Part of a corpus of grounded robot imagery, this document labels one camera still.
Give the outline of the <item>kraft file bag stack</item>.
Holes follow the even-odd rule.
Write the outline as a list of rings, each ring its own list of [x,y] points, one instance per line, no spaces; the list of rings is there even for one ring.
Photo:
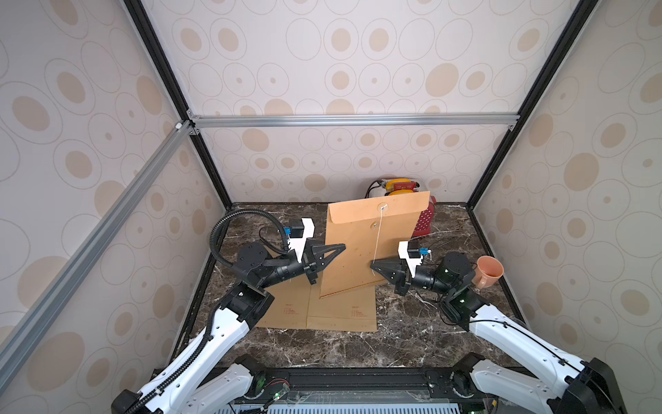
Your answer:
[[[374,286],[365,286],[325,298],[320,284],[310,290],[306,329],[316,331],[376,332],[378,330]]]
[[[325,243],[344,243],[346,250],[323,271],[321,297],[384,281],[372,271],[371,263],[396,257],[398,244],[412,238],[419,216],[416,213],[414,220],[409,219],[409,214],[393,217],[394,203],[363,198],[329,205]]]

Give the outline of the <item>kraft file bag stack bottom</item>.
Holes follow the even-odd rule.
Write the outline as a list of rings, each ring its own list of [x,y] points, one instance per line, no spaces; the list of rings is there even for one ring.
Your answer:
[[[321,297],[384,281],[372,271],[371,263],[396,257],[398,244],[412,238],[419,216],[416,213],[414,220],[409,219],[409,214],[393,217],[394,203],[363,198],[329,205],[325,243],[344,243],[346,250],[323,271]]]

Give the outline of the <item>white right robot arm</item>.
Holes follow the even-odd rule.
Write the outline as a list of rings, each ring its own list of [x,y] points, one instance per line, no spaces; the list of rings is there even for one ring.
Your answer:
[[[450,375],[458,397],[489,394],[534,413],[626,412],[609,365],[565,352],[503,314],[474,291],[478,268],[462,253],[451,252],[440,263],[428,264],[422,251],[405,250],[374,260],[370,268],[401,296],[413,288],[437,294],[437,306],[451,324],[488,341],[527,369],[521,374],[470,352]]]

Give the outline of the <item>kraft file bag stack top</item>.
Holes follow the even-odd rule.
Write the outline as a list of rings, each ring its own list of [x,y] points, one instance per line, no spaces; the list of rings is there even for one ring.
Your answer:
[[[316,331],[376,332],[378,330],[374,286],[365,286],[325,298],[320,284],[310,290],[306,329]]]

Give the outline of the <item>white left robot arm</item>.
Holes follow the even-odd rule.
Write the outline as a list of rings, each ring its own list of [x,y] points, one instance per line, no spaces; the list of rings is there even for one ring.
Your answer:
[[[113,401],[114,413],[203,413],[248,393],[260,377],[250,364],[233,364],[210,384],[203,380],[265,316],[274,297],[270,286],[300,275],[314,283],[317,276],[345,250],[342,243],[323,245],[308,240],[303,250],[273,257],[260,243],[243,246],[231,270],[237,276],[208,316],[202,332],[157,377],[137,393],[124,390]]]

